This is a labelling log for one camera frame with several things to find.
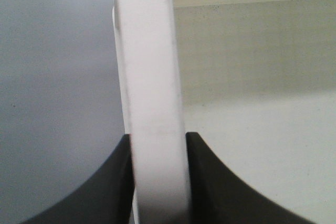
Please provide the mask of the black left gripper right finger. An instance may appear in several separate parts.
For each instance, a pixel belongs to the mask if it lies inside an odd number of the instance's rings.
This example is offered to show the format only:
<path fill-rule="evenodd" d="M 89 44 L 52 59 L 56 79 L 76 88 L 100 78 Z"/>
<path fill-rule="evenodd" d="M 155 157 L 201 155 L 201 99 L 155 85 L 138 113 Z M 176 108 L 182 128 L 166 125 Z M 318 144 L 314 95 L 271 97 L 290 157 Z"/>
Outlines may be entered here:
<path fill-rule="evenodd" d="M 197 132 L 186 143 L 193 223 L 310 223 L 242 181 Z"/>

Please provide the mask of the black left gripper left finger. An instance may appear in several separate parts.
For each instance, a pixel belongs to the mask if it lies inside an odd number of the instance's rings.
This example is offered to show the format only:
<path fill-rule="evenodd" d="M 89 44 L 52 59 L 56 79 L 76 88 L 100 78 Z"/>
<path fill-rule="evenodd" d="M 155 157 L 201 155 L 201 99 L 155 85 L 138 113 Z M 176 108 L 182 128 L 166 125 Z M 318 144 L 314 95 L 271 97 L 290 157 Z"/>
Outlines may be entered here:
<path fill-rule="evenodd" d="M 77 190 L 26 223 L 129 223 L 134 193 L 130 136 Z"/>

